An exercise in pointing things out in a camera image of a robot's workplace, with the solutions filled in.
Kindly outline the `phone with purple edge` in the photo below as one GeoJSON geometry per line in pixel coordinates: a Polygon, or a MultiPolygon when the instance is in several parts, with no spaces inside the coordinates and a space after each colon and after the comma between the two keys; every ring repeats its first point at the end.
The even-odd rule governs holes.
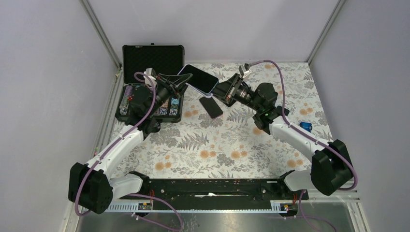
{"type": "Polygon", "coordinates": [[[213,98],[202,97],[199,99],[199,102],[204,107],[211,119],[216,119],[223,115],[222,109],[213,98]]]}

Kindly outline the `teal-edged phone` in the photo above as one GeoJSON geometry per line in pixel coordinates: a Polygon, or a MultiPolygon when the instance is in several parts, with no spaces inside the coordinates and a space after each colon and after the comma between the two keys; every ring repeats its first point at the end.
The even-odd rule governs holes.
{"type": "Polygon", "coordinates": [[[192,73],[193,77],[187,82],[205,93],[212,93],[212,90],[219,83],[219,79],[191,64],[185,65],[178,74],[192,73]]]}

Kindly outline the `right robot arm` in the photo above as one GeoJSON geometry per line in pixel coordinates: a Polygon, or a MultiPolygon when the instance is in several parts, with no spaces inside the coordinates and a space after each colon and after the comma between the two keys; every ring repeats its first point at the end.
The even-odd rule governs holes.
{"type": "Polygon", "coordinates": [[[283,174],[277,186],[278,195],[289,199],[296,191],[316,189],[330,196],[354,178],[346,145],[340,140],[332,142],[315,137],[302,127],[289,122],[289,110],[276,106],[278,93],[271,83],[261,83],[251,90],[239,74],[216,85],[213,95],[227,106],[239,102],[253,110],[258,129],[282,139],[311,162],[310,170],[289,171],[283,174]]]}

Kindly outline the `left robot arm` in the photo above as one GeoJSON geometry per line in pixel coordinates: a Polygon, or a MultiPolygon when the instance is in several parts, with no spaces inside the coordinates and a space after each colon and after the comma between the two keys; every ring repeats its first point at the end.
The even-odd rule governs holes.
{"type": "Polygon", "coordinates": [[[128,106],[128,122],[118,136],[87,163],[76,163],[70,169],[68,199],[75,212],[79,207],[88,212],[103,213],[112,200],[134,194],[143,199],[149,195],[149,178],[138,172],[112,178],[117,166],[157,125],[153,114],[170,98],[180,98],[192,74],[156,76],[141,73],[146,83],[132,90],[128,106]]]}

